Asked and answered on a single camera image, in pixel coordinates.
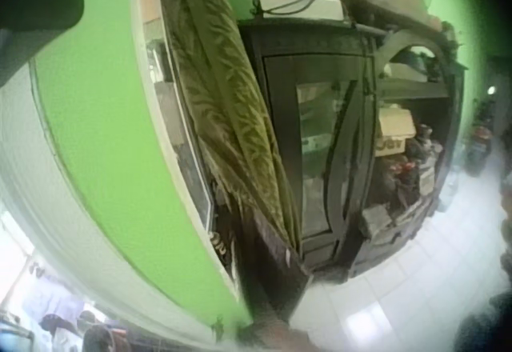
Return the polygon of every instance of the green wall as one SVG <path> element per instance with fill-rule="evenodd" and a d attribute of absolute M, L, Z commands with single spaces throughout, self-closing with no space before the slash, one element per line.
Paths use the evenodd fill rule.
<path fill-rule="evenodd" d="M 222 317 L 230 331 L 248 323 L 164 162 L 138 71 L 130 0 L 85 0 L 80 23 L 36 57 L 36 68 L 58 155 L 106 236 L 144 279 L 205 324 Z"/>
<path fill-rule="evenodd" d="M 429 12 L 441 20 L 451 22 L 459 32 L 458 40 L 463 46 L 459 49 L 458 60 L 469 67 L 466 72 L 464 105 L 462 112 L 462 134 L 467 130 L 473 116 L 473 98 L 483 96 L 483 76 L 486 60 L 484 30 L 481 25 L 482 15 L 478 12 L 480 0 L 432 0 Z M 240 19 L 251 18 L 252 0 L 230 0 Z"/>

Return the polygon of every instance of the box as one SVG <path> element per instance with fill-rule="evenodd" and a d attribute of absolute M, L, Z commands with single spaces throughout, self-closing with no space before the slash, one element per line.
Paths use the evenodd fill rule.
<path fill-rule="evenodd" d="M 435 171 L 431 167 L 419 175 L 419 193 L 421 196 L 427 196 L 434 192 L 435 187 Z"/>
<path fill-rule="evenodd" d="M 378 120 L 380 131 L 375 143 L 375 157 L 405 152 L 406 139 L 416 136 L 410 111 L 399 107 L 380 108 Z"/>

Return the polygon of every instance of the person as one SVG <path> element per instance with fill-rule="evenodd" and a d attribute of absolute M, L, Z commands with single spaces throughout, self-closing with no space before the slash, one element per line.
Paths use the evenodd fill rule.
<path fill-rule="evenodd" d="M 122 336 L 97 325 L 84 334 L 82 352 L 131 352 L 131 348 Z"/>

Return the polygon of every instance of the cardboard box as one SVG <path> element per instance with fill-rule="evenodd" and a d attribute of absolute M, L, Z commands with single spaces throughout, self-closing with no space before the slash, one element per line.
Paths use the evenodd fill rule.
<path fill-rule="evenodd" d="M 405 152 L 406 139 L 416 136 L 410 111 L 399 107 L 380 108 L 378 120 L 380 130 L 375 143 L 375 157 Z"/>

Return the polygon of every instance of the glass panel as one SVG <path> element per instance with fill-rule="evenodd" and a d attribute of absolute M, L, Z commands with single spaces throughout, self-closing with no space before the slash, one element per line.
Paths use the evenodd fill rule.
<path fill-rule="evenodd" d="M 324 173 L 334 126 L 350 82 L 297 87 L 302 140 L 302 236 L 329 230 L 324 207 Z"/>

